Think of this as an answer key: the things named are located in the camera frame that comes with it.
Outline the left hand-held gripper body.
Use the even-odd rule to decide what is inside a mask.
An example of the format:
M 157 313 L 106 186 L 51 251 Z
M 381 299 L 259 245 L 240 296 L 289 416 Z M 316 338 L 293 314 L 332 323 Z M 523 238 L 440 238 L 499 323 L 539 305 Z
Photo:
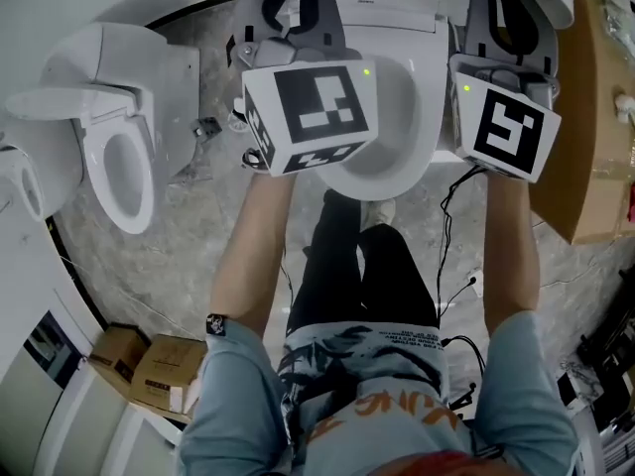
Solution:
M 349 52 L 328 59 L 271 38 L 235 49 L 241 97 L 234 110 L 255 145 L 245 167 L 281 177 L 342 163 L 379 135 L 377 68 L 373 59 Z

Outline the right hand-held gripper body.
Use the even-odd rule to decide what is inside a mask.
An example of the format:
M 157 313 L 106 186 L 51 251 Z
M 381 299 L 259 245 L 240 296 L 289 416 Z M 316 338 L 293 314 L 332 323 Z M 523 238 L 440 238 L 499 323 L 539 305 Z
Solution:
M 455 54 L 448 60 L 453 152 L 528 183 L 539 180 L 562 117 L 556 78 L 529 67 Z

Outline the person's right forearm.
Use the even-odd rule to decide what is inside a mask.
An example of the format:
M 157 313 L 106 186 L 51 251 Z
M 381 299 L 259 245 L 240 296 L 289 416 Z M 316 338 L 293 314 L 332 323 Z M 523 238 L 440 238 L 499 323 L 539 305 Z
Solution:
M 508 318 L 539 304 L 540 262 L 528 184 L 487 175 L 483 307 L 492 335 Z

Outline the person's left forearm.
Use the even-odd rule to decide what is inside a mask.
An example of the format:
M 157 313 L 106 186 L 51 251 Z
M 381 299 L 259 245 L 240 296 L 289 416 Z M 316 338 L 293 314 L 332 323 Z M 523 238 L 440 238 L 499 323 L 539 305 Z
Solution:
M 296 178 L 252 177 L 213 277 L 210 312 L 260 337 L 274 302 Z

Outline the white smart toilet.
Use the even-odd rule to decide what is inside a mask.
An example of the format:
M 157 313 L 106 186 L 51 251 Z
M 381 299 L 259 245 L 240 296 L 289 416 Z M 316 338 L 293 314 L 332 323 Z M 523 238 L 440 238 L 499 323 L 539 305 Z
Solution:
M 436 12 L 348 7 L 346 45 L 377 70 L 379 135 L 349 160 L 317 169 L 326 185 L 363 201 L 397 197 L 423 176 L 445 107 L 449 27 Z

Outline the white toilet with tank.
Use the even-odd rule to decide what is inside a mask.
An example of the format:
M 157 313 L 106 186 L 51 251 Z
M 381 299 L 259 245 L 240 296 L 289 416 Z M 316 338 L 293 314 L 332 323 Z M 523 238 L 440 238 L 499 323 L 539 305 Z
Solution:
M 77 121 L 102 209 L 122 231 L 141 234 L 194 156 L 199 51 L 145 27 L 94 22 L 58 43 L 38 84 L 6 108 L 21 119 Z

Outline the small cardboard boxes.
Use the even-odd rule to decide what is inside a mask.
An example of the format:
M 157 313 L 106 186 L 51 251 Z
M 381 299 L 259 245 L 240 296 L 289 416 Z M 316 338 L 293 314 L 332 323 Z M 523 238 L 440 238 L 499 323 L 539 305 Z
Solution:
M 135 369 L 130 400 L 159 416 L 189 423 L 199 397 L 197 378 L 206 353 L 202 341 L 157 335 Z

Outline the large cardboard box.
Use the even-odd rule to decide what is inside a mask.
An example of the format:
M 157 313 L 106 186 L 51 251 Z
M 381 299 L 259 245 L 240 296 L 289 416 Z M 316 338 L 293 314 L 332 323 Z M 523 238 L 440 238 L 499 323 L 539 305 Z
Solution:
M 607 34 L 600 0 L 573 5 L 574 22 L 559 33 L 562 122 L 531 207 L 571 244 L 635 237 L 635 126 L 620 123 L 614 106 L 619 93 L 635 97 L 635 64 Z

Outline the person's white shoe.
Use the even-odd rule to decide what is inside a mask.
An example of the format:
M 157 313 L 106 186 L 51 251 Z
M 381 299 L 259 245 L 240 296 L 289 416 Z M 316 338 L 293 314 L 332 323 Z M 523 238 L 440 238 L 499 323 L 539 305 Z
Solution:
M 391 226 L 396 214 L 396 200 L 394 198 L 379 201 L 361 202 L 361 231 L 374 226 Z

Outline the person's black trousers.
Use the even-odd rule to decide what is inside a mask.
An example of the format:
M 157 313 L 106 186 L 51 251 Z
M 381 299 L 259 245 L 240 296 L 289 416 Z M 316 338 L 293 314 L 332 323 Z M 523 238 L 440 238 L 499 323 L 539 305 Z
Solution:
M 440 326 L 435 302 L 400 232 L 387 223 L 363 229 L 361 202 L 330 189 L 287 332 L 349 321 Z

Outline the person's light blue shirt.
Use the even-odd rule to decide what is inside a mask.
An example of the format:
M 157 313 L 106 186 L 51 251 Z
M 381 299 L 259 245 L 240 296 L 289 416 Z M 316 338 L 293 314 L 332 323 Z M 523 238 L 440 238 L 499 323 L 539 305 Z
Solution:
M 530 311 L 491 336 L 472 424 L 449 408 L 433 327 L 306 326 L 288 336 L 278 367 L 235 321 L 210 330 L 206 343 L 179 476 L 360 476 L 400 458 L 450 453 L 531 476 L 572 474 L 578 439 Z

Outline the small cardboard box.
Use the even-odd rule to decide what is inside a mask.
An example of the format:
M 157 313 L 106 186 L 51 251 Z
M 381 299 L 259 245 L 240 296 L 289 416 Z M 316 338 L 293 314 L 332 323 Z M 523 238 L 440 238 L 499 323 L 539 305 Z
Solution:
M 138 326 L 112 323 L 97 340 L 88 361 L 105 379 L 129 386 L 150 345 L 150 338 Z

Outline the dark glass window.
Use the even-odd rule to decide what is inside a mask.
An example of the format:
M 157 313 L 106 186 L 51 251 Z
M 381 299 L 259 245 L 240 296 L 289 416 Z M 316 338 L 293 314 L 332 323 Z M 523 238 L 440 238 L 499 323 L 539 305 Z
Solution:
M 62 389 L 68 385 L 82 358 L 50 312 L 39 321 L 23 347 Z

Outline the white wall-hung toilet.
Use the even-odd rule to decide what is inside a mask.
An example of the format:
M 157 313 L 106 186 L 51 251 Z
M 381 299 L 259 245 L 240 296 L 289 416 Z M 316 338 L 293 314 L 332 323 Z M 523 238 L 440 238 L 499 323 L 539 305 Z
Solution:
M 18 190 L 32 218 L 45 219 L 42 193 L 29 158 L 19 149 L 0 150 L 0 178 L 9 180 Z

